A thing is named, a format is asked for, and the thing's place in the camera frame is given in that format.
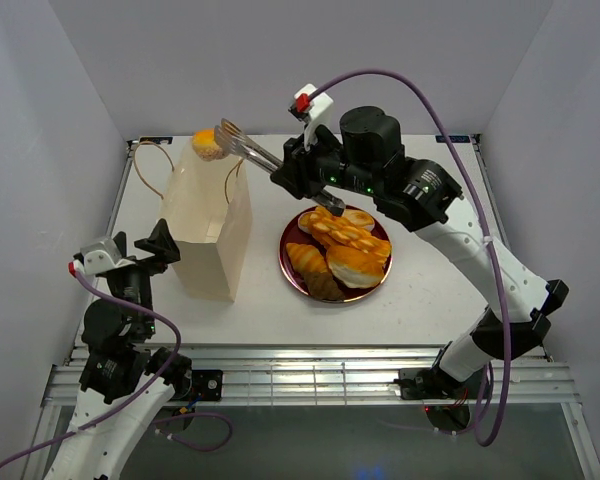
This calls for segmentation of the long braided orange bread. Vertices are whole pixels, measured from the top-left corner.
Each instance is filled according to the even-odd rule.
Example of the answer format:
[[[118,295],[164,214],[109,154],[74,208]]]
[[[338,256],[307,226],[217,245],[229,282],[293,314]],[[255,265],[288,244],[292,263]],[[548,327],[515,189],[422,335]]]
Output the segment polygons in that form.
[[[299,217],[299,228],[310,234],[326,250],[331,246],[343,245],[370,254],[385,264],[391,254],[389,240],[376,237],[363,228],[358,228],[342,216],[336,216],[318,206]]]

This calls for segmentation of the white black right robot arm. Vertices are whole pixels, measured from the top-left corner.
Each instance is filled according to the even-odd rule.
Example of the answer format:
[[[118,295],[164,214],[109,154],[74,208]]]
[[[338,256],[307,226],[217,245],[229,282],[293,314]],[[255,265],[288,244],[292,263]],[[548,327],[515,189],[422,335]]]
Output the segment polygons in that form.
[[[525,267],[498,239],[481,230],[475,204],[439,164],[406,156],[398,121],[378,107],[346,112],[342,136],[318,121],[314,108],[294,107],[305,125],[287,140],[273,183],[297,199],[317,203],[308,230],[326,250],[326,265],[350,288],[375,282],[391,253],[389,244],[344,216],[330,185],[373,199],[377,210],[444,255],[488,305],[476,323],[438,354],[434,364],[404,385],[421,396],[454,397],[493,359],[515,359],[539,346],[549,316],[569,289]]]

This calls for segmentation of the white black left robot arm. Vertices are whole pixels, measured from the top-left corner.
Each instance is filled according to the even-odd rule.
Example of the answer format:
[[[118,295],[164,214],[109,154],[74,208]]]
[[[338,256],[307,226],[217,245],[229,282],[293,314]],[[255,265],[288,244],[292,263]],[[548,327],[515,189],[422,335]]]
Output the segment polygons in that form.
[[[169,399],[192,387],[191,362],[175,349],[156,352],[141,344],[156,332],[151,278],[180,259],[165,220],[134,243],[146,257],[127,252],[119,232],[82,248],[68,268],[83,286],[88,277],[105,279],[108,290],[95,296],[83,318],[82,341],[88,358],[68,437],[60,444],[49,479],[117,479],[132,450]]]

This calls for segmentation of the metal serving tongs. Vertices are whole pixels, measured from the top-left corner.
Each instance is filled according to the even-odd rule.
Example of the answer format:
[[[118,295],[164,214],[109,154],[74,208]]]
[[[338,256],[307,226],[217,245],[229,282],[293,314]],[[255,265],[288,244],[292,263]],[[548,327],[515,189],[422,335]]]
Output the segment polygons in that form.
[[[284,163],[264,147],[250,139],[239,127],[229,120],[222,119],[214,127],[215,142],[227,153],[231,153],[254,163],[264,170],[270,180],[285,189],[296,199],[310,199],[324,207],[331,214],[341,216],[345,203],[327,192],[324,188],[312,190],[311,187],[300,186],[291,178],[289,170],[284,171]]]

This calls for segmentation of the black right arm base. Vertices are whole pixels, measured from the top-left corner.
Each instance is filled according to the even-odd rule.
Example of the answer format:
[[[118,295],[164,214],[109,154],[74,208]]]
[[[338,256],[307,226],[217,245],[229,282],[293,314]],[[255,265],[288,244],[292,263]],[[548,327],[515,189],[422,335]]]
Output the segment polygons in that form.
[[[438,367],[400,369],[393,383],[399,387],[403,400],[452,398],[462,387]]]

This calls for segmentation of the small round sugared bun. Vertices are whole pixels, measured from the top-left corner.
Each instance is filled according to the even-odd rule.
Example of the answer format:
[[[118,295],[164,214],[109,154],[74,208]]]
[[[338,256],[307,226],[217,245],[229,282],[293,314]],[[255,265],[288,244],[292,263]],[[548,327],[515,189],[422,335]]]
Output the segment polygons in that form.
[[[227,152],[215,141],[213,129],[200,130],[191,137],[192,149],[203,161],[221,160],[228,156]]]

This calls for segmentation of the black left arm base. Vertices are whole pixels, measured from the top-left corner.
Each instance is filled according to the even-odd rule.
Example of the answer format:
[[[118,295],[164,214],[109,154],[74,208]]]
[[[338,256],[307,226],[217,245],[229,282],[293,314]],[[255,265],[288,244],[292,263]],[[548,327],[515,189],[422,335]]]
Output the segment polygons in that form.
[[[222,398],[224,372],[222,370],[191,370],[184,375],[173,399],[217,402]]]

